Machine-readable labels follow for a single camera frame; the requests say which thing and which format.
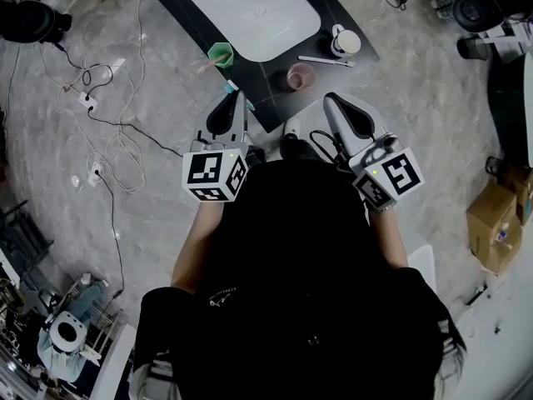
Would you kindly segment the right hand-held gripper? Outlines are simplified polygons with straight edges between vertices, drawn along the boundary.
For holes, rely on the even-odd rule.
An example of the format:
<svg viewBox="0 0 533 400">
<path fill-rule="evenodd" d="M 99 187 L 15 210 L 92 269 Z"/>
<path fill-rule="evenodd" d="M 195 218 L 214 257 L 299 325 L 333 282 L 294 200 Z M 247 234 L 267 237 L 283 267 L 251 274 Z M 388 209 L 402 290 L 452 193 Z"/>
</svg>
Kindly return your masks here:
<svg viewBox="0 0 533 400">
<path fill-rule="evenodd" d="M 323 109 L 334 137 L 352 157 L 348 165 L 356 175 L 353 185 L 374 211 L 395 206 L 424 185 L 412 150 L 395 134 L 385 134 L 383 118 L 372 105 L 352 95 L 329 92 Z M 359 152 L 357 138 L 375 135 L 379 139 Z"/>
</svg>

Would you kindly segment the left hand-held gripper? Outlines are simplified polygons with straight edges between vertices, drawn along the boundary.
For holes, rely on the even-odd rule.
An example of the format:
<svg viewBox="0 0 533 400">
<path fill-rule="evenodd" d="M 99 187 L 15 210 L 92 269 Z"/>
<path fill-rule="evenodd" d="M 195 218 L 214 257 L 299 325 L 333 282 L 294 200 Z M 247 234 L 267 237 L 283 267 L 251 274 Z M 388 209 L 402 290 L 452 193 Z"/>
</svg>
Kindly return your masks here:
<svg viewBox="0 0 533 400">
<path fill-rule="evenodd" d="M 243 91 L 217 97 L 198 118 L 198 132 L 182 162 L 182 187 L 200 203 L 234 202 L 247 177 L 247 98 Z M 229 140 L 202 134 L 231 134 Z"/>
</svg>

